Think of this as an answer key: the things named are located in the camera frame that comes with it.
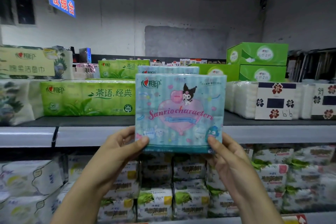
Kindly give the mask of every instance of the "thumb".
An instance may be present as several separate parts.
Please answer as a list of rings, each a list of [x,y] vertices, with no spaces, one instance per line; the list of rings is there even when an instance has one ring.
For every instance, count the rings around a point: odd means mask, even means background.
[[[237,156],[234,155],[228,148],[226,148],[220,141],[213,137],[208,137],[208,143],[212,149],[219,154],[229,166],[234,166],[237,163]]]
[[[139,140],[121,147],[120,156],[122,157],[122,159],[129,158],[130,156],[140,152],[148,143],[149,138],[143,136]]]

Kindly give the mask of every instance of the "flower pattern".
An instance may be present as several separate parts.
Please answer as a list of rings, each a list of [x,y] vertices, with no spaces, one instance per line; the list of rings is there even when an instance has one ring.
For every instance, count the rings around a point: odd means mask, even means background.
[[[336,85],[330,85],[328,87],[328,93],[329,94],[335,94],[335,92],[336,92]]]
[[[287,104],[286,104],[288,107],[294,107],[294,101],[293,100],[288,100],[287,101]]]
[[[326,119],[326,120],[329,120],[333,116],[333,113],[334,113],[333,109],[326,110],[324,112],[323,118]]]
[[[273,119],[273,118],[278,118],[278,116],[279,116],[279,111],[278,111],[278,109],[272,109],[271,110],[271,114],[269,115],[269,117],[271,118],[271,119]]]
[[[281,91],[282,91],[282,85],[281,85],[281,83],[275,83],[273,85],[273,90],[272,90],[273,94],[280,93]]]
[[[321,97],[320,96],[314,96],[314,104],[318,104],[321,102]]]
[[[263,107],[264,103],[263,103],[263,99],[257,99],[257,106]]]

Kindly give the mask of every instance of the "price tag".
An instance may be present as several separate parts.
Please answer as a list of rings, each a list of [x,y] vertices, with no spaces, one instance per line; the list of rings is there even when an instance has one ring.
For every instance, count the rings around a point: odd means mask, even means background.
[[[304,214],[296,214],[296,215],[286,215],[282,216],[285,224],[307,224],[307,219]]]

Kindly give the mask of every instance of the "green tissue box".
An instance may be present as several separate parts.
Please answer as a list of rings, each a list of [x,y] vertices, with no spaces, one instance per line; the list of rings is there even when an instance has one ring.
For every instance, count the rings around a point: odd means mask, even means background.
[[[45,116],[135,115],[135,81],[41,82]]]
[[[221,65],[221,64],[191,64],[198,66],[199,74],[208,75],[227,75],[227,82],[239,80],[239,65]]]
[[[138,66],[149,66],[149,60],[99,60],[101,78],[135,79]]]
[[[288,44],[240,43],[227,50],[226,63],[285,66]]]
[[[240,81],[285,82],[286,67],[284,66],[253,66],[240,65]]]

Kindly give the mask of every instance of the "right hand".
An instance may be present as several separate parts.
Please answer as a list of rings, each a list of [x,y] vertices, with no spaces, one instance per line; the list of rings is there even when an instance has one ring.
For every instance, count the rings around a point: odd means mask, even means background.
[[[246,203],[257,202],[258,198],[269,199],[242,146],[224,132],[222,138],[221,143],[213,137],[208,137],[208,143],[216,154],[207,154],[205,158],[211,166],[215,167],[238,208],[244,207]]]

